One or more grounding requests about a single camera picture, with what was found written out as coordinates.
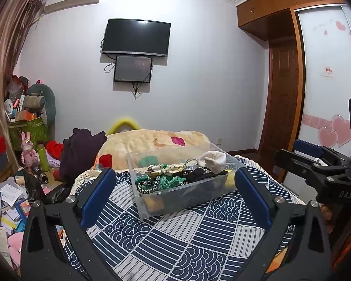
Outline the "yellow plush ball toy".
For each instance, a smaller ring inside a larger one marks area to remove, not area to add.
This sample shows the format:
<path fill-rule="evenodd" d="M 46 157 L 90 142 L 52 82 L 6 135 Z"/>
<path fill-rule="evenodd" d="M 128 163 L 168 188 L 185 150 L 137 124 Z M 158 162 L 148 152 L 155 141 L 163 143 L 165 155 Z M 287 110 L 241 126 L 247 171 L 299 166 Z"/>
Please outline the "yellow plush ball toy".
<path fill-rule="evenodd" d="M 227 174 L 226 182 L 224 184 L 224 191 L 231 192 L 236 190 L 234 176 L 235 176 L 235 172 L 230 172 Z"/>

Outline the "floral fabric scrunchie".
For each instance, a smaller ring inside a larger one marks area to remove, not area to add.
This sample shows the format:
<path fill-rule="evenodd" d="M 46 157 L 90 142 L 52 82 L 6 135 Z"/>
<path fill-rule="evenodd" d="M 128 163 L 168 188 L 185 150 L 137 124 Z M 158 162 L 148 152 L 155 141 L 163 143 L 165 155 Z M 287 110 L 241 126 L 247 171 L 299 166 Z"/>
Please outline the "floral fabric scrunchie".
<path fill-rule="evenodd" d="M 151 178 L 156 178 L 157 176 L 172 176 L 175 173 L 181 172 L 184 170 L 182 164 L 171 164 L 166 163 L 151 165 L 146 170 L 145 174 Z"/>

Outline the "green knitted sock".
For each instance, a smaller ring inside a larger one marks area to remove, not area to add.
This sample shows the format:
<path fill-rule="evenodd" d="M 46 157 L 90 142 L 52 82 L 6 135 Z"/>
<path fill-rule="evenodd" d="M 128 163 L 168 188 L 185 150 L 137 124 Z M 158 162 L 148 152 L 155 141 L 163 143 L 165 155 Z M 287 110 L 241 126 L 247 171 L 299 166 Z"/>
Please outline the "green knitted sock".
<path fill-rule="evenodd" d="M 180 176 L 157 176 L 156 178 L 151 178 L 146 175 L 135 180 L 135 187 L 141 194 L 151 194 L 187 184 L 186 179 Z"/>

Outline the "black knitted pouch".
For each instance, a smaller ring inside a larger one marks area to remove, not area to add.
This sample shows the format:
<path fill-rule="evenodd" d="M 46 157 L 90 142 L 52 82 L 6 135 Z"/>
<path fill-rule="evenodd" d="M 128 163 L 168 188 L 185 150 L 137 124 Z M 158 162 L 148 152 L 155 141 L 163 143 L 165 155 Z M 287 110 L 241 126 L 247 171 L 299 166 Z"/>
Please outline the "black knitted pouch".
<path fill-rule="evenodd" d="M 204 180 L 206 178 L 212 178 L 215 175 L 215 173 L 213 173 L 210 169 L 206 167 L 197 167 L 184 177 L 186 178 L 186 181 L 188 183 L 194 183 L 200 180 Z"/>

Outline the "yellow sponge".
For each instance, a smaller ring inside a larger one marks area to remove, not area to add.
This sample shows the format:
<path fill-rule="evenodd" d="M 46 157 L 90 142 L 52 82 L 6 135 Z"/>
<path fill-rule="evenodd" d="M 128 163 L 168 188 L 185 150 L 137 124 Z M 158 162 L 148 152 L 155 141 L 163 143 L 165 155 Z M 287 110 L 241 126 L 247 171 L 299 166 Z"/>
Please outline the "yellow sponge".
<path fill-rule="evenodd" d="M 163 201 L 158 196 L 147 196 L 143 199 L 145 206 L 149 212 L 162 211 L 164 209 Z"/>

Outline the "pink plush slipper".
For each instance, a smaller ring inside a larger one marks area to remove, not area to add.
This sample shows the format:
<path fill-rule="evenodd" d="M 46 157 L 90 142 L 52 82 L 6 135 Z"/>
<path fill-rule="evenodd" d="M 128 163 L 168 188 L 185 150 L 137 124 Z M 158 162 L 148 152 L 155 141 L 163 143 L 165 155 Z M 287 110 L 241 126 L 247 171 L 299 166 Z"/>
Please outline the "pink plush slipper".
<path fill-rule="evenodd" d="M 8 246 L 9 255 L 12 262 L 19 268 L 21 265 L 21 248 L 22 240 L 25 232 L 17 232 L 9 236 Z"/>

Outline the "colourful book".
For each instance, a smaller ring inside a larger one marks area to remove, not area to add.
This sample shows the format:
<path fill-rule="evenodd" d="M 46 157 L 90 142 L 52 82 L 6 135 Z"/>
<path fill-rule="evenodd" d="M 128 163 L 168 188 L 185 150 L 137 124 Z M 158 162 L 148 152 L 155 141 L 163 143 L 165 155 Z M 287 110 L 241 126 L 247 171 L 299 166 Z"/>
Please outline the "colourful book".
<path fill-rule="evenodd" d="M 20 215 L 21 220 L 26 223 L 29 215 L 29 211 L 31 209 L 31 205 L 27 200 L 18 200 L 14 204 L 16 211 Z"/>

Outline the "black plastic bag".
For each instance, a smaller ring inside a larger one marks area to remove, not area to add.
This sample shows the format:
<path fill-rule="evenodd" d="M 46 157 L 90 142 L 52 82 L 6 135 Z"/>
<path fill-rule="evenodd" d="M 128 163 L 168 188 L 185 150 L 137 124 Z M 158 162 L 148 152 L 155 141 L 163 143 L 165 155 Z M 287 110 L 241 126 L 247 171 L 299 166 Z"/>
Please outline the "black plastic bag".
<path fill-rule="evenodd" d="M 28 196 L 28 203 L 33 204 L 39 200 L 45 205 L 62 203 L 70 193 L 70 187 L 63 183 L 56 186 L 46 194 L 40 182 L 28 171 L 24 170 L 25 189 Z"/>

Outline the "green bottle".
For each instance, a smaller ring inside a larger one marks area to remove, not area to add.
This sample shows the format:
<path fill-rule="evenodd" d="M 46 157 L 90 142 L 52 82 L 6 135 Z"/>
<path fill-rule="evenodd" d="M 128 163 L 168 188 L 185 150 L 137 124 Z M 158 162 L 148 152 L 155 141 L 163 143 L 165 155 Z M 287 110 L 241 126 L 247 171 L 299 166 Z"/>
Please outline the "green bottle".
<path fill-rule="evenodd" d="M 47 153 L 45 146 L 43 144 L 39 144 L 37 147 L 38 150 L 38 158 L 40 161 L 40 166 L 43 172 L 47 172 L 50 170 L 49 162 L 47 159 Z"/>

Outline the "blue patterned bed cover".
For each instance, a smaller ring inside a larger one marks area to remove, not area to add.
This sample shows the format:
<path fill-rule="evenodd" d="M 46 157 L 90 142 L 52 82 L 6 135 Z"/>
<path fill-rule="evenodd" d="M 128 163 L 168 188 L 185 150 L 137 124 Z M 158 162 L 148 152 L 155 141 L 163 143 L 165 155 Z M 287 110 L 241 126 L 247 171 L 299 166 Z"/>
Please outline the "blue patterned bed cover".
<path fill-rule="evenodd" d="M 260 165 L 235 158 L 273 195 L 299 203 Z M 116 175 L 117 184 L 87 235 L 123 280 L 231 280 L 263 237 L 237 189 L 142 221 L 129 168 Z"/>

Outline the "pink bunny figurine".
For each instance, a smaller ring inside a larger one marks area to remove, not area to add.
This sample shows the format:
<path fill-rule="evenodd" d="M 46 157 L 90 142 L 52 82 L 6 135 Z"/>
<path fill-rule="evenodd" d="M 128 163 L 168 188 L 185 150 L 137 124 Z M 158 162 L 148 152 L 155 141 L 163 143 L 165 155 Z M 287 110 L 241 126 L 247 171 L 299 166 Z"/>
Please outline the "pink bunny figurine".
<path fill-rule="evenodd" d="M 30 132 L 21 133 L 21 162 L 25 169 L 31 171 L 33 165 L 39 165 L 38 154 L 33 148 Z"/>

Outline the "red plush item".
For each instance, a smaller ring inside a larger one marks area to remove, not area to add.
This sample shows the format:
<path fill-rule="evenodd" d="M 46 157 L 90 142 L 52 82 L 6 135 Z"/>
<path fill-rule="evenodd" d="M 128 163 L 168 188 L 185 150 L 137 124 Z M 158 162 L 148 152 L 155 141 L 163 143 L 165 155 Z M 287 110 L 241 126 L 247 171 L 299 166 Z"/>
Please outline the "red plush item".
<path fill-rule="evenodd" d="M 64 145 L 62 143 L 58 143 L 54 140 L 49 141 L 45 145 L 47 153 L 54 159 L 61 160 L 61 154 L 64 149 Z"/>

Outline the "dark purple garment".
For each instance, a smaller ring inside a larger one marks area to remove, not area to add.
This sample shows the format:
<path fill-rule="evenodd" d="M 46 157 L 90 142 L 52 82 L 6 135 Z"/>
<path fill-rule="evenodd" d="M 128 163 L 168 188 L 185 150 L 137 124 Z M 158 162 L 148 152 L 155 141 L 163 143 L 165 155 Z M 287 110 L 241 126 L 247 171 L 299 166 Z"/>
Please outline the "dark purple garment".
<path fill-rule="evenodd" d="M 63 141 L 59 168 L 62 180 L 72 185 L 80 174 L 90 169 L 106 140 L 104 131 L 92 135 L 88 129 L 74 128 L 73 134 Z"/>

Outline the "white sliding wardrobe door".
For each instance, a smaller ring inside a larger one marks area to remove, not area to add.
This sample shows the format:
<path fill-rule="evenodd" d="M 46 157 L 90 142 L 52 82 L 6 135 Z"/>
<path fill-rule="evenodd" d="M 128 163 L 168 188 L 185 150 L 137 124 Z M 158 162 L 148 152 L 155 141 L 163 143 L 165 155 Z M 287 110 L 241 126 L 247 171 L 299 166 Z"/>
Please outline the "white sliding wardrobe door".
<path fill-rule="evenodd" d="M 351 154 L 351 8 L 331 4 L 296 12 L 304 51 L 299 139 Z"/>

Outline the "green storage box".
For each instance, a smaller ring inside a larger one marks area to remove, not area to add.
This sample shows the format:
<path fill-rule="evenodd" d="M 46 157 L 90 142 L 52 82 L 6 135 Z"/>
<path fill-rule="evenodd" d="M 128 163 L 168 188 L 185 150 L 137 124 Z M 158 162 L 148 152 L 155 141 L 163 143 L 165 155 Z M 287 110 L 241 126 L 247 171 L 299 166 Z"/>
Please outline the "green storage box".
<path fill-rule="evenodd" d="M 15 151 L 21 150 L 21 133 L 30 133 L 33 147 L 37 149 L 39 143 L 47 143 L 50 140 L 49 128 L 43 123 L 41 117 L 30 121 L 11 122 L 8 125 L 11 144 Z"/>

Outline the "beige patterned blanket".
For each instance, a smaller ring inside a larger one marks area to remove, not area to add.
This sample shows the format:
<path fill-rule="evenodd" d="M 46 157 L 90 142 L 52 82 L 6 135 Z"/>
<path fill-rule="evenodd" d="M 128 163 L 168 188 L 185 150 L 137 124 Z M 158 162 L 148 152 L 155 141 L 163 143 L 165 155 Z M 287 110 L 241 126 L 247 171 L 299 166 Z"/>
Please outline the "beige patterned blanket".
<path fill-rule="evenodd" d="M 107 136 L 100 148 L 95 166 L 99 165 L 100 157 L 108 155 L 111 162 L 108 166 L 114 170 L 128 168 L 127 154 L 130 152 L 150 152 L 161 148 L 184 148 L 209 143 L 206 135 L 197 131 L 157 131 L 150 129 L 130 130 Z"/>

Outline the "clear plastic box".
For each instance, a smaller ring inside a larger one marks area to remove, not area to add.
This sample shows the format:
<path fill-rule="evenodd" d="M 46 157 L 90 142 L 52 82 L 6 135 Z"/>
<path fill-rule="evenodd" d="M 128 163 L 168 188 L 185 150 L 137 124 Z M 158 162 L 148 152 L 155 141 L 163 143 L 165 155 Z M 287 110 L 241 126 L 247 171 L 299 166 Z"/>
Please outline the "clear plastic box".
<path fill-rule="evenodd" d="M 140 220 L 181 211 L 236 189 L 244 166 L 212 143 L 127 155 Z"/>

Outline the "wooden wardrobe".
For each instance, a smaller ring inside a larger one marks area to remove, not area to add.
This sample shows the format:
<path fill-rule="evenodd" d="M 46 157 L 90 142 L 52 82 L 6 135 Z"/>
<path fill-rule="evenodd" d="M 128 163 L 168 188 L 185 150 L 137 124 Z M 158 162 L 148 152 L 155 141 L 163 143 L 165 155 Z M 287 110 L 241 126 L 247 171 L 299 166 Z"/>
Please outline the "wooden wardrobe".
<path fill-rule="evenodd" d="M 259 163 L 279 183 L 286 172 L 274 166 L 280 149 L 291 150 L 304 104 L 304 49 L 296 10 L 343 0 L 238 0 L 238 27 L 269 45 L 269 82 Z"/>

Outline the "grey plush toy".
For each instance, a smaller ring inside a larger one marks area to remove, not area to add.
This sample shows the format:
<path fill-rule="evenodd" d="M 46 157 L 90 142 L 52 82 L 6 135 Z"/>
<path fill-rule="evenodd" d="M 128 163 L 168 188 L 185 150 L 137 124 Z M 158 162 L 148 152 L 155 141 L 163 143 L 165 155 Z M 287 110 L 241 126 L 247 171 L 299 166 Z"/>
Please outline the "grey plush toy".
<path fill-rule="evenodd" d="M 55 95 L 46 84 L 30 86 L 23 107 L 33 114 L 40 114 L 44 124 L 48 128 L 53 127 L 55 123 Z"/>

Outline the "small wall monitor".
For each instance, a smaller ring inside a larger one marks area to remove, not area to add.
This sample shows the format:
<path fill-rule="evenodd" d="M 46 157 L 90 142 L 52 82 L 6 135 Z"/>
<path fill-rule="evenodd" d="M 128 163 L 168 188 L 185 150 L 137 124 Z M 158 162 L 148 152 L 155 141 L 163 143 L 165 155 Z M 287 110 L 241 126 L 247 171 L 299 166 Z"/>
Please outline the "small wall monitor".
<path fill-rule="evenodd" d="M 153 59 L 146 56 L 117 55 L 114 82 L 150 83 Z"/>

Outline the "large wall television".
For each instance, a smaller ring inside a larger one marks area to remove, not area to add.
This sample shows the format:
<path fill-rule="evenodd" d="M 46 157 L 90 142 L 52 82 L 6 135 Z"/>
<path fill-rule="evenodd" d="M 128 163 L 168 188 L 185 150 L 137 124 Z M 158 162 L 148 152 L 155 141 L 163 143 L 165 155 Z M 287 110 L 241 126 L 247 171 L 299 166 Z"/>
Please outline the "large wall television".
<path fill-rule="evenodd" d="M 168 55 L 171 24 L 166 22 L 111 18 L 101 51 L 104 54 Z"/>

